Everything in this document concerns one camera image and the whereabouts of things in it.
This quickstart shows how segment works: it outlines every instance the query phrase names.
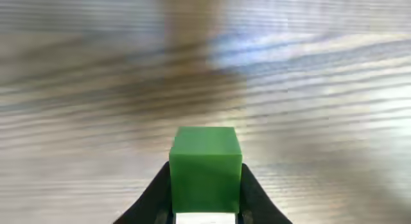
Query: cube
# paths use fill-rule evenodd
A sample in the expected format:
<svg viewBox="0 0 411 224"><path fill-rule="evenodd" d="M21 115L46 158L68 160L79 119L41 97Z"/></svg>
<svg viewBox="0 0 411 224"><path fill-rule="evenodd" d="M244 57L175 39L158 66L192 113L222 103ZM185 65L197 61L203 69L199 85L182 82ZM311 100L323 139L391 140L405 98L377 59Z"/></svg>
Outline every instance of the cube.
<svg viewBox="0 0 411 224"><path fill-rule="evenodd" d="M242 154L233 127L180 127L170 150L173 212L239 212Z"/></svg>

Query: wooden table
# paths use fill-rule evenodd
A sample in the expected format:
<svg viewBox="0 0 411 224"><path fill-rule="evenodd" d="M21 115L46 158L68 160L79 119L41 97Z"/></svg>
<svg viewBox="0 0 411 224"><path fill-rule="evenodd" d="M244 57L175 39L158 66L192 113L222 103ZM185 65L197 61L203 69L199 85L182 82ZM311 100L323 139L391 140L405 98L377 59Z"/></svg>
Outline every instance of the wooden table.
<svg viewBox="0 0 411 224"><path fill-rule="evenodd" d="M306 29L268 16L291 0L0 2L1 223L114 221L178 126L235 126L296 224L410 223L410 35L327 32L321 1Z"/></svg>

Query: green block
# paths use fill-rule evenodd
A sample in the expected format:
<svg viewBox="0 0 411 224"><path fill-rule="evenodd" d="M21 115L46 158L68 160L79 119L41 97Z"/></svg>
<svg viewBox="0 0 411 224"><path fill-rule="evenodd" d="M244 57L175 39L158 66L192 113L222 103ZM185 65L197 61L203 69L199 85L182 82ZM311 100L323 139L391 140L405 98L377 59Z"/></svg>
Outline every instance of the green block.
<svg viewBox="0 0 411 224"><path fill-rule="evenodd" d="M173 212L239 212L242 154L232 127L180 127L170 151Z"/></svg>

